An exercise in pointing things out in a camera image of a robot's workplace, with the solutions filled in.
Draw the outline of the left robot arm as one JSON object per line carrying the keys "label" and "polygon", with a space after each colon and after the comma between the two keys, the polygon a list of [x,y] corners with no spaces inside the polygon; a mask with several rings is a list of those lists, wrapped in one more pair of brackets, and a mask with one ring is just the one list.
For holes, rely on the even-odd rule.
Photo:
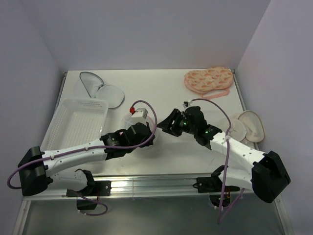
{"label": "left robot arm", "polygon": [[83,196],[91,195],[96,188],[92,173],[88,170],[68,172],[67,169],[120,158],[138,147],[153,145],[155,132],[148,123],[139,122],[71,148],[41,151],[38,146],[32,147],[18,165],[22,194],[33,196],[53,185]]}

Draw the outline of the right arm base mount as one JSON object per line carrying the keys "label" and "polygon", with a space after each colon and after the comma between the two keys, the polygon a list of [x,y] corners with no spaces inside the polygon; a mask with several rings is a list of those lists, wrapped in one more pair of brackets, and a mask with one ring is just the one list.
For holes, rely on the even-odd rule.
{"label": "right arm base mount", "polygon": [[[213,193],[213,195],[209,196],[210,201],[213,206],[219,207],[222,192],[222,181],[218,177],[198,177],[192,187],[195,188],[198,193]],[[230,193],[238,191],[240,191],[239,187],[225,186],[222,206],[227,207],[231,202]]]}

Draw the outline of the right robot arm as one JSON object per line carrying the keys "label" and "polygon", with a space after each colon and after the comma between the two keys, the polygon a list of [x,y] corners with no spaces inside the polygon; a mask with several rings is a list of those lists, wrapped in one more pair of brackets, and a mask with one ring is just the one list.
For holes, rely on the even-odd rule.
{"label": "right robot arm", "polygon": [[191,134],[201,146],[219,152],[243,167],[242,170],[231,169],[224,164],[210,177],[198,178],[195,184],[198,192],[244,188],[253,191],[262,201],[271,203],[291,183],[277,153],[264,153],[227,137],[221,129],[207,123],[199,106],[189,107],[183,112],[174,109],[157,127],[175,137],[182,133]]}

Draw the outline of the pink trimmed mesh laundry bag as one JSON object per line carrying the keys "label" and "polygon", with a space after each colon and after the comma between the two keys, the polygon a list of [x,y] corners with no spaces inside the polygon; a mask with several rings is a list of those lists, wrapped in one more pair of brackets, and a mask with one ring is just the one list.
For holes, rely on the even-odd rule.
{"label": "pink trimmed mesh laundry bag", "polygon": [[155,121],[149,116],[143,117],[133,117],[131,113],[125,115],[121,121],[122,129],[129,129],[130,126],[135,125],[136,123],[143,123],[146,125],[146,123],[149,124],[149,128],[151,132],[155,128]]}

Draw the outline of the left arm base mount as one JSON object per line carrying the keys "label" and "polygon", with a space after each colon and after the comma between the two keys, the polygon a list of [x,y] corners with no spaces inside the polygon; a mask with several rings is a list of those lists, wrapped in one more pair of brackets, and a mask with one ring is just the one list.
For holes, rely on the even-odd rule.
{"label": "left arm base mount", "polygon": [[[76,197],[77,210],[88,216],[100,216],[108,212],[108,206],[100,201],[102,196],[110,196],[111,181],[95,181],[91,186],[87,186],[80,191],[67,189],[66,197]],[[91,213],[97,206],[103,206],[104,211]]]}

